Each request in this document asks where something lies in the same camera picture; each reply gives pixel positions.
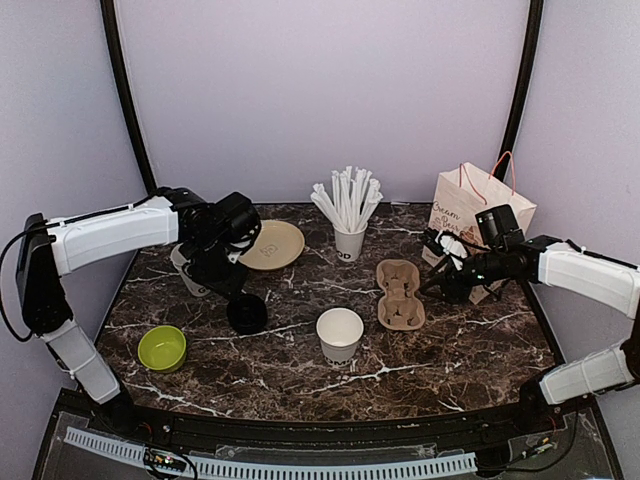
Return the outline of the white paper cups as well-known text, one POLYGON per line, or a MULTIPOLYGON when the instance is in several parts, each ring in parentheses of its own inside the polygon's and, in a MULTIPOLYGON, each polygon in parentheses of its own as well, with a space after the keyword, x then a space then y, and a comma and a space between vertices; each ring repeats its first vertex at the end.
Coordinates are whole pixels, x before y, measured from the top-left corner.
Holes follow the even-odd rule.
POLYGON ((208 296, 210 294, 210 290, 204 285, 201 285, 193 281, 187 275, 186 266, 188 265, 188 260, 180 252, 181 247, 182 247, 181 244, 177 244, 176 246, 173 247, 171 251, 170 260, 173 267, 180 275, 184 285, 186 286, 187 290, 192 296, 196 298, 202 298, 202 297, 208 296))

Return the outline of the black coffee cup lid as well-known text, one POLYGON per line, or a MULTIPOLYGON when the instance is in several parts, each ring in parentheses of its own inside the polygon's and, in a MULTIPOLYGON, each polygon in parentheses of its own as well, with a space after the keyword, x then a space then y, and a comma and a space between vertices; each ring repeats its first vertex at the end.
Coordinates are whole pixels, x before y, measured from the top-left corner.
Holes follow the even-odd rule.
POLYGON ((254 294, 243 293, 230 300, 226 313, 231 328, 240 335, 260 333, 268 321, 265 302, 254 294))

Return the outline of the white paper coffee cup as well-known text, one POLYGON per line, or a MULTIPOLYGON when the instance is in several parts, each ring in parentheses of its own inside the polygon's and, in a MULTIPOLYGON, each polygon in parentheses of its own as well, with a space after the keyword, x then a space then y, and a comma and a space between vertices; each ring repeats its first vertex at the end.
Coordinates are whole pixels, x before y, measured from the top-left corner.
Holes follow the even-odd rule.
POLYGON ((326 362, 334 368, 349 364, 364 333, 364 323, 354 311, 338 307, 323 312, 316 322, 316 334, 326 362))

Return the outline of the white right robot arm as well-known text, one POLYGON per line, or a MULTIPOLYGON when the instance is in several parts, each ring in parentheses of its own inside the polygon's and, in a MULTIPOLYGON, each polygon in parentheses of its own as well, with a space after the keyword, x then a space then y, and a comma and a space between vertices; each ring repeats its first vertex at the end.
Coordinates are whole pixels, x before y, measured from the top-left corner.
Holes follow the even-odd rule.
POLYGON ((590 252, 569 240, 518 232, 480 248, 449 233, 428 233, 426 249, 443 259, 427 287, 459 302, 472 288, 516 280, 537 289, 567 362, 532 381, 510 413, 521 434, 534 432, 549 405, 639 382, 639 268, 590 252))

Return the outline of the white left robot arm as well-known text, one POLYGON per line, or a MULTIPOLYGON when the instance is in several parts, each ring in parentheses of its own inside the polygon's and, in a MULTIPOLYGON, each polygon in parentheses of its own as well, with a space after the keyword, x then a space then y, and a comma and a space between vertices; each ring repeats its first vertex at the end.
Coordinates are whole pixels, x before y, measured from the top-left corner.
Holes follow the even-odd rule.
POLYGON ((189 279, 231 299, 247 270, 239 263, 261 231, 249 198, 233 192, 209 203, 187 188, 162 187, 135 203, 68 218, 30 216, 13 238, 20 246, 16 286, 21 316, 97 404, 120 436, 141 427, 140 412, 76 322, 61 279, 87 265, 151 246, 178 244, 189 279))

